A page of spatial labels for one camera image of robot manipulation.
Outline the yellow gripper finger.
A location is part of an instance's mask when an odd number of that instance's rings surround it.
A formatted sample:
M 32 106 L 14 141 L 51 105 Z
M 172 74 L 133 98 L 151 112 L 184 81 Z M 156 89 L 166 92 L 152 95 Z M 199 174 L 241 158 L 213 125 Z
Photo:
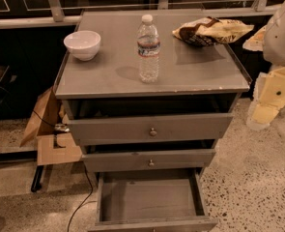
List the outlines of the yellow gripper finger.
M 261 72 L 248 108 L 247 126 L 254 131 L 266 129 L 284 106 L 285 67 L 273 68 L 269 73 Z

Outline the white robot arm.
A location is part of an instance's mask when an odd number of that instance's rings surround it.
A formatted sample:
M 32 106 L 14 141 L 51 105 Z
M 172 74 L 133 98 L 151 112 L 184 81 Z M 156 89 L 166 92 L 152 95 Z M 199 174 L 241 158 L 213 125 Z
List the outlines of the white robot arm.
M 248 108 L 246 124 L 255 131 L 267 128 L 285 106 L 285 2 L 242 46 L 262 51 L 271 63 L 268 73 L 260 72 L 254 86 L 253 101 Z

